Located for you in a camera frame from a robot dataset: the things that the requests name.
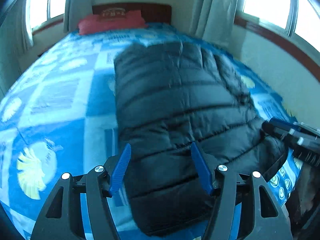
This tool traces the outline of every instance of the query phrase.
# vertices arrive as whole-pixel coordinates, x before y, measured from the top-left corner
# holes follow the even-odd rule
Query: silver screw
[[[62,179],[69,179],[70,178],[70,173],[63,173],[61,176]]]
[[[260,172],[258,172],[258,171],[254,171],[254,172],[252,173],[252,175],[253,175],[255,178],[260,178],[260,177],[261,177],[261,174],[260,174]]]
[[[97,166],[97,167],[94,168],[94,171],[95,172],[102,172],[103,169],[104,169],[103,166]]]
[[[228,167],[227,167],[226,165],[219,165],[219,166],[218,166],[218,169],[219,169],[220,171],[227,171],[227,170],[228,170]]]

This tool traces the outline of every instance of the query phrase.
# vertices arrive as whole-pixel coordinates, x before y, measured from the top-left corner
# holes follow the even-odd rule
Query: blue rubber fingertip
[[[191,157],[196,166],[202,188],[211,195],[213,191],[212,174],[195,142],[191,144]]]
[[[110,176],[109,194],[113,196],[121,187],[125,171],[131,158],[131,146],[127,143]]]

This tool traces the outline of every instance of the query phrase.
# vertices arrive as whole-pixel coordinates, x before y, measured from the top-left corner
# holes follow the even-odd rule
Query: wooden headboard
[[[93,5],[93,14],[100,14],[103,10],[108,8],[123,8],[126,11],[141,10],[141,15],[146,22],[160,22],[171,24],[171,6],[168,4],[159,3],[107,3],[100,5]]]

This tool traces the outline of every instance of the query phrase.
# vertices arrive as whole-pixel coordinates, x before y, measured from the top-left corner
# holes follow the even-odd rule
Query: bed
[[[250,68],[212,44],[170,26],[171,6],[117,3],[93,6],[93,12],[99,14],[111,7],[140,9],[149,27],[85,36],[77,31],[68,34],[23,73],[0,103],[0,202],[26,239],[62,173],[87,173],[118,153],[113,60],[133,42],[149,46],[186,41],[225,54],[250,90],[261,117],[296,121],[282,106],[281,96]],[[289,150],[287,161],[268,182],[281,206],[289,198],[301,167]],[[84,195],[81,202],[86,238],[93,239]],[[124,187],[108,203],[121,239],[158,239],[137,228]],[[240,210],[238,205],[234,239]],[[203,234],[206,224],[203,221],[165,239],[193,240]]]

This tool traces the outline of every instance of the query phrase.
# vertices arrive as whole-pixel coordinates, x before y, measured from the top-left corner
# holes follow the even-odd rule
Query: black puffer jacket
[[[190,43],[134,44],[115,60],[119,150],[132,146],[124,183],[132,215],[147,235],[207,218],[214,200],[201,188],[190,155],[204,152],[239,173],[272,178],[284,145],[261,131],[263,120],[225,56]]]

